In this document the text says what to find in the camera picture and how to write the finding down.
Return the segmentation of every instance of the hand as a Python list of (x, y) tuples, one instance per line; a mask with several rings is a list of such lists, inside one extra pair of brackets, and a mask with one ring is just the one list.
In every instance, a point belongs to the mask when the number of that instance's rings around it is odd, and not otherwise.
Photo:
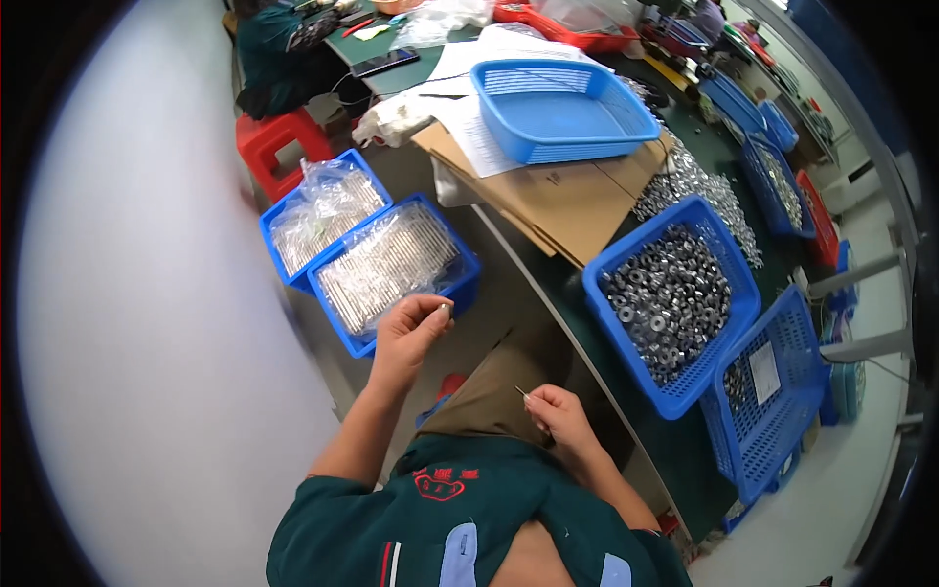
[[(440, 309), (447, 304), (450, 309)], [(415, 294), (378, 321), (375, 362), (368, 386), (393, 394), (410, 391), (427, 350), (449, 331), (454, 303), (443, 296)]]
[(525, 410), (542, 432), (554, 438), (559, 456), (568, 467), (596, 449), (603, 450), (575, 394), (557, 385), (545, 384), (528, 395)]
[(359, 3), (359, 0), (336, 0), (336, 3), (332, 5), (338, 12), (342, 14), (347, 14), (352, 11)]

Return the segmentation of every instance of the light blue pocket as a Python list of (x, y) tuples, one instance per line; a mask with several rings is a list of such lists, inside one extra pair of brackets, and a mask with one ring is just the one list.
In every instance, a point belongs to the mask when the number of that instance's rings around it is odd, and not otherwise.
[(618, 556), (607, 553), (603, 559), (603, 575), (600, 587), (630, 587), (633, 584), (633, 570), (629, 563)]
[(450, 530), (440, 566), (439, 587), (476, 587), (476, 524)]

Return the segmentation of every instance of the green work uniform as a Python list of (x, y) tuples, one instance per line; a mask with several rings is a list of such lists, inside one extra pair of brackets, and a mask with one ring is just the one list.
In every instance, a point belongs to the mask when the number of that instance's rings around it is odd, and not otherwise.
[(309, 55), (287, 50), (290, 37), (302, 19), (292, 6), (276, 2), (252, 18), (239, 22), (239, 59), (244, 68), (245, 89), (268, 88), (268, 111), (281, 113), (297, 80), (309, 70)]
[(427, 435), (380, 491), (312, 477), (274, 534), (273, 587), (488, 585), (521, 526), (539, 520), (578, 587), (691, 582), (658, 532), (630, 531), (547, 451), (508, 437)]

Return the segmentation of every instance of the red stripe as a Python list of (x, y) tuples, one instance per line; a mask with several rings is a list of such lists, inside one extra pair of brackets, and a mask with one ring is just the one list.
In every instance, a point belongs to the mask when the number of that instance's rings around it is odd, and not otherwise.
[(385, 587), (385, 578), (388, 577), (388, 553), (392, 549), (392, 543), (385, 543), (385, 558), (381, 561), (381, 583), (378, 584), (378, 587)]

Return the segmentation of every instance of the white wall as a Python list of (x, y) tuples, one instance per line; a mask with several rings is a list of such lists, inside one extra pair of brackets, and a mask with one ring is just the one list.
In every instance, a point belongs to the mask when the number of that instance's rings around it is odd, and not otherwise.
[(263, 585), (338, 423), (294, 334), (234, 148), (218, 0), (143, 0), (40, 162), (20, 263), (30, 423), (111, 585)]

